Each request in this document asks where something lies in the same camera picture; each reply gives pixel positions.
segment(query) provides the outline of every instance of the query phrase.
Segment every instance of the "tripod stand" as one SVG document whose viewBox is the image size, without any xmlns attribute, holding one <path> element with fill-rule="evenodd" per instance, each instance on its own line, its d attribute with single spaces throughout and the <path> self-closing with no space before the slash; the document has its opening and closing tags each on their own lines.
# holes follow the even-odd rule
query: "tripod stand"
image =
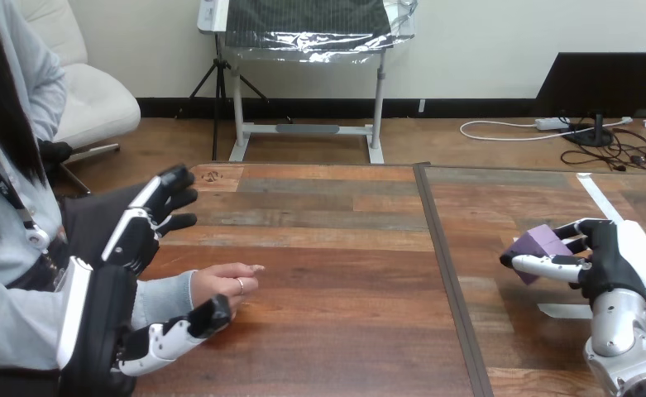
<svg viewBox="0 0 646 397">
<path fill-rule="evenodd" d="M 227 105 L 227 95 L 225 94 L 225 69 L 232 70 L 232 66 L 223 58 L 223 50 L 220 48 L 220 40 L 218 39 L 218 34 L 215 35 L 215 52 L 216 58 L 213 59 L 213 65 L 206 72 L 206 75 L 201 79 L 201 82 L 196 89 L 189 95 L 189 104 L 187 105 L 188 109 L 193 107 L 194 98 L 196 98 L 196 93 L 199 92 L 203 84 L 208 80 L 208 78 L 213 74 L 214 71 L 217 71 L 216 74 L 216 86 L 215 86 L 215 101 L 213 102 L 213 155 L 212 160 L 215 161 L 218 159 L 218 124 L 220 122 L 220 106 Z M 269 99 L 261 93 L 257 87 L 252 85 L 244 76 L 238 74 L 240 80 L 246 84 L 252 91 L 254 91 L 259 98 L 261 98 L 264 103 L 271 106 Z M 179 109 L 179 114 L 177 118 L 184 117 L 188 112 L 184 111 L 184 108 Z M 286 117 L 286 120 L 291 123 L 292 120 L 290 117 Z"/>
</svg>

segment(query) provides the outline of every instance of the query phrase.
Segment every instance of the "white cable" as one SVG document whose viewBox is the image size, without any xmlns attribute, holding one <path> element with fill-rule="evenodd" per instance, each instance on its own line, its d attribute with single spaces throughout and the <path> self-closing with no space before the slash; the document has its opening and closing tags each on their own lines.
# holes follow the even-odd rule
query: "white cable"
<svg viewBox="0 0 646 397">
<path fill-rule="evenodd" d="M 621 126 L 622 124 L 629 124 L 632 122 L 631 117 L 622 117 L 621 122 L 614 122 L 612 124 L 604 124 L 603 127 L 614 127 L 614 126 Z M 565 135 L 571 135 L 571 134 L 578 134 L 580 132 L 588 132 L 594 129 L 594 127 L 586 128 L 583 130 L 578 130 L 578 131 L 569 131 L 569 132 L 562 132 L 561 134 L 552 134 L 552 135 L 545 135 L 545 136 L 535 136 L 532 138 L 489 138 L 487 136 L 473 136 L 464 131 L 464 127 L 470 126 L 471 124 L 498 124 L 500 126 L 509 126 L 509 127 L 524 127 L 524 128 L 530 128 L 530 127 L 536 127 L 537 124 L 510 124 L 509 122 L 487 122 L 487 121 L 475 121 L 475 122 L 466 122 L 464 123 L 461 127 L 459 127 L 459 132 L 462 133 L 463 136 L 469 137 L 471 139 L 477 139 L 479 141 L 502 141 L 502 142 L 521 142 L 521 141 L 541 141 L 542 139 L 550 139 L 550 138 L 556 138 L 559 136 L 565 136 Z"/>
</svg>

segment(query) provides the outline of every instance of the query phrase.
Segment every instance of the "sleeve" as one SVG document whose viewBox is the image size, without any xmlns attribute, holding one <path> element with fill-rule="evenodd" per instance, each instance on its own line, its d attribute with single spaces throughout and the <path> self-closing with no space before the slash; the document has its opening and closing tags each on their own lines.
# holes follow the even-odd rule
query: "sleeve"
<svg viewBox="0 0 646 397">
<path fill-rule="evenodd" d="M 8 30 L 28 90 L 33 132 L 43 141 L 53 141 L 67 99 L 65 71 L 60 57 L 31 29 L 16 4 L 9 1 L 8 7 Z"/>
<path fill-rule="evenodd" d="M 149 324 L 163 323 L 193 310 L 191 275 L 194 272 L 187 271 L 167 279 L 138 281 L 132 327 L 140 329 Z"/>
<path fill-rule="evenodd" d="M 60 294 L 0 284 L 0 368 L 53 370 L 62 321 Z"/>
</svg>

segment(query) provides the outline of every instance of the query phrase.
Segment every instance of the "person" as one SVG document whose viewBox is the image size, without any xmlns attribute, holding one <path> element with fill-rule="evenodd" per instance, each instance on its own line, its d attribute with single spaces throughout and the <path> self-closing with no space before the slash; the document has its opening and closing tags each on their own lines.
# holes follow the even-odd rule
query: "person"
<svg viewBox="0 0 646 397">
<path fill-rule="evenodd" d="M 100 196 L 70 201 L 63 213 L 45 178 L 36 138 L 52 140 L 65 97 L 64 72 L 58 56 L 32 31 L 13 0 L 0 0 L 0 174 L 7 177 L 32 221 L 52 240 L 46 252 L 34 246 L 27 238 L 24 219 L 0 191 L 0 369 L 57 368 L 55 349 L 61 327 L 61 297 L 51 292 L 48 280 L 38 287 L 34 272 L 45 269 L 41 263 L 53 263 L 55 254 L 66 262 L 67 255 L 58 253 L 63 250 L 55 249 L 63 246 L 63 221 L 67 226 L 68 218 L 107 216 L 101 211 L 106 201 Z M 106 224 L 115 227 L 137 191 L 131 188 L 119 192 L 122 207 Z M 105 245 L 95 242 L 87 233 L 76 225 L 68 226 L 69 245 L 64 246 L 72 247 L 73 241 L 89 241 L 96 251 Z M 98 258 L 100 252 L 90 252 L 88 256 Z M 229 298 L 235 313 L 257 289 L 255 272 L 260 268 L 240 263 L 216 265 L 167 279 L 138 282 L 132 326 L 138 329 L 184 315 L 217 293 Z"/>
</svg>

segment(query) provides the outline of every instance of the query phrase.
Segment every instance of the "woman's right hand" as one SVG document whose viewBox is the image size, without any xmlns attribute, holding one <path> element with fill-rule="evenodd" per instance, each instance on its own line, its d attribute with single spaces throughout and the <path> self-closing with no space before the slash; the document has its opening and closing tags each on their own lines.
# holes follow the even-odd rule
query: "woman's right hand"
<svg viewBox="0 0 646 397">
<path fill-rule="evenodd" d="M 255 273 L 264 269 L 260 265 L 228 263 L 199 270 L 191 276 L 191 302 L 197 308 L 215 294 L 225 295 L 235 317 L 237 308 L 259 288 Z"/>
</svg>

